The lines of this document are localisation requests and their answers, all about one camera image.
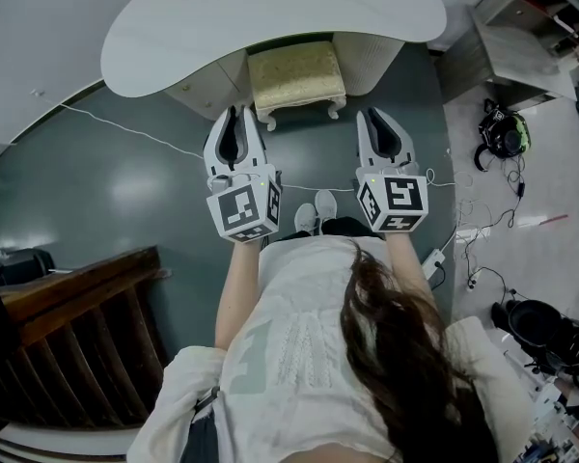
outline forearm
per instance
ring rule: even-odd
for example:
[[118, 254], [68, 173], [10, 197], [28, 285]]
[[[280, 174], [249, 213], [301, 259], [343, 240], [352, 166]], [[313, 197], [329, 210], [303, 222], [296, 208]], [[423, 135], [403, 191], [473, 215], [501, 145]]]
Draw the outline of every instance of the forearm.
[[236, 243], [216, 315], [214, 345], [227, 350], [260, 299], [260, 242]]
[[409, 233], [386, 233], [386, 248], [401, 291], [419, 293], [435, 306], [433, 293]]

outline shirt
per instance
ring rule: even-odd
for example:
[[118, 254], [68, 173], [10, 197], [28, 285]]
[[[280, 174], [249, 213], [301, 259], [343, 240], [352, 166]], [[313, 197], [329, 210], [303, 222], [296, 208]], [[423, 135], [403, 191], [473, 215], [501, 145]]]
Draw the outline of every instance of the shirt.
[[[390, 266], [383, 241], [354, 241]], [[128, 461], [178, 462], [195, 402], [215, 385], [231, 435], [224, 444], [232, 447], [219, 449], [226, 459], [278, 462], [328, 443], [394, 456], [370, 393], [345, 357], [340, 312], [354, 254], [349, 239], [330, 235], [267, 247], [261, 299], [229, 351], [192, 346], [167, 366]], [[529, 396], [477, 318], [450, 326], [446, 338], [452, 360], [474, 379], [500, 461], [511, 463], [531, 432]]]

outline sneaker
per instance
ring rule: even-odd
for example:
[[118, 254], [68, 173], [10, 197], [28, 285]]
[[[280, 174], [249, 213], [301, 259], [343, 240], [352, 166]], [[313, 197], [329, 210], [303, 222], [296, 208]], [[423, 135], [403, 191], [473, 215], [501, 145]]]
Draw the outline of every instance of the sneaker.
[[329, 190], [319, 190], [316, 193], [316, 211], [319, 217], [319, 234], [324, 221], [337, 217], [337, 200]]
[[298, 207], [296, 215], [293, 217], [293, 225], [297, 232], [309, 232], [313, 235], [316, 229], [317, 213], [312, 204], [303, 204]]

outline gray floor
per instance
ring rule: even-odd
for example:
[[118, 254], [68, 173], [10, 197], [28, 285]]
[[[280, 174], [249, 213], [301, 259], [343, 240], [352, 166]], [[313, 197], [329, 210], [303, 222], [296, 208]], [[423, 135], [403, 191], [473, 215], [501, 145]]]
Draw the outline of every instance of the gray floor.
[[[497, 219], [516, 203], [498, 160], [488, 173], [474, 167], [473, 155], [480, 143], [477, 125], [484, 117], [483, 99], [487, 94], [486, 89], [478, 88], [445, 106], [455, 171], [466, 171], [474, 177], [471, 188], [456, 188], [456, 198], [458, 202], [479, 200], [474, 212], [464, 219], [480, 226], [489, 224], [484, 204]], [[507, 227], [505, 218], [491, 230], [488, 239], [477, 241], [471, 267], [488, 266], [504, 277], [509, 288], [579, 318], [579, 116], [574, 102], [565, 98], [521, 114], [532, 136], [532, 148], [525, 155], [525, 197], [513, 228]], [[466, 181], [463, 175], [457, 178], [461, 183]], [[468, 204], [464, 211], [469, 212]], [[560, 215], [567, 218], [538, 224]], [[462, 229], [471, 229], [471, 225]], [[464, 247], [465, 242], [458, 238], [454, 318], [477, 315], [490, 326], [489, 308], [502, 298], [502, 283], [494, 274], [483, 272], [476, 289], [468, 292]]]
[[[282, 181], [350, 188], [356, 168], [357, 109], [377, 106], [414, 140], [422, 171], [450, 180], [444, 111], [431, 59], [407, 44], [377, 88], [350, 99], [333, 122], [325, 104], [275, 115], [277, 130], [262, 128], [268, 160]], [[211, 122], [164, 94], [127, 99], [100, 90], [78, 107], [144, 130], [184, 150], [201, 152]], [[280, 235], [293, 232], [293, 214], [314, 192], [286, 189]], [[209, 217], [202, 161], [169, 150], [87, 116], [63, 112], [0, 157], [0, 247], [42, 246], [61, 267], [79, 267], [119, 252], [157, 245], [172, 278], [155, 287], [152, 308], [170, 355], [189, 344], [211, 344], [231, 244]], [[362, 219], [352, 193], [337, 196], [339, 214]], [[454, 228], [453, 187], [429, 188], [430, 213], [413, 234], [419, 257], [441, 247]], [[448, 276], [455, 274], [447, 254]], [[453, 280], [438, 288], [445, 317]]]

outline person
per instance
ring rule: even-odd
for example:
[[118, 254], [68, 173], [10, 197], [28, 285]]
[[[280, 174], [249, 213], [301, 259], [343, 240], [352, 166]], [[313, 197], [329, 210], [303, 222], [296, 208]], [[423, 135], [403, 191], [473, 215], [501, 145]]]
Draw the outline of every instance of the person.
[[529, 396], [478, 319], [444, 329], [409, 235], [336, 216], [319, 191], [295, 234], [234, 245], [214, 348], [166, 367], [127, 461], [511, 463], [523, 450]]

